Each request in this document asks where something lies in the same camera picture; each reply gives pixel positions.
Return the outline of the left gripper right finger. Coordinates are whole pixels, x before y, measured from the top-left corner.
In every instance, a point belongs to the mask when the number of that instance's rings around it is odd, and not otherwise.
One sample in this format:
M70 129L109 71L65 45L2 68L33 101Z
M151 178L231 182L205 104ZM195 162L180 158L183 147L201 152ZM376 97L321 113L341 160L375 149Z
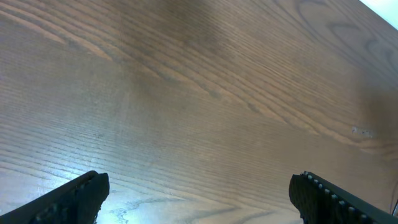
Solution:
M308 224L397 224L397 217L312 172L294 174L289 198Z

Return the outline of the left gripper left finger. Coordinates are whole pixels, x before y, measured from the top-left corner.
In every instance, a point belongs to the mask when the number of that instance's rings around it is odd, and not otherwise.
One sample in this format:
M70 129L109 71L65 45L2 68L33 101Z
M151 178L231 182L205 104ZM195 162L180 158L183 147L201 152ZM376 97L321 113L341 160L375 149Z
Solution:
M108 195L108 174L91 170L1 215L1 224L94 224Z

